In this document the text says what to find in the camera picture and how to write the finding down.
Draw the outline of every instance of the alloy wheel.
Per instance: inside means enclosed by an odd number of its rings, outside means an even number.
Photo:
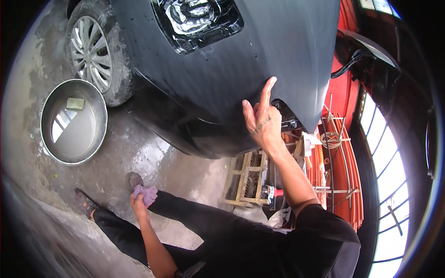
[[[82,16],[71,31],[70,53],[79,77],[94,84],[101,93],[111,86],[112,63],[104,33],[90,16]]]

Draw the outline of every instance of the sandal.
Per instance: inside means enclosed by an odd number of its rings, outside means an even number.
[[[144,186],[144,181],[142,180],[141,176],[138,173],[135,172],[128,173],[127,177],[128,177],[128,184],[130,185],[131,188],[131,192],[134,192],[134,188],[137,185]]]
[[[74,189],[74,204],[89,219],[94,210],[99,208],[86,194],[79,188]]]

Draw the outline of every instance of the man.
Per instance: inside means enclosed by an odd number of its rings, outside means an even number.
[[[281,139],[281,115],[270,106],[271,77],[254,107],[243,100],[246,127],[255,142],[275,163],[284,196],[296,215],[296,228],[287,234],[253,223],[229,212],[158,191],[148,207],[142,195],[130,204],[140,230],[99,208],[80,189],[75,203],[123,253],[149,265],[156,278],[200,277],[351,277],[360,251],[352,227],[325,211]],[[133,174],[131,186],[142,185]],[[204,243],[196,250],[162,244],[150,225],[147,208],[182,222]]]

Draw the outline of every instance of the black shirt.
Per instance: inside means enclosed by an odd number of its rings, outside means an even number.
[[[352,277],[360,242],[354,229],[321,205],[307,205],[287,234],[249,231],[243,242],[215,251],[183,277]]]

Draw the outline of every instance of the metal basin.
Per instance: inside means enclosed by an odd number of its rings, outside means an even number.
[[[67,109],[69,97],[84,100],[82,110]],[[107,129],[104,98],[91,83],[71,79],[49,94],[40,117],[40,133],[48,153],[58,162],[76,166],[99,150]]]

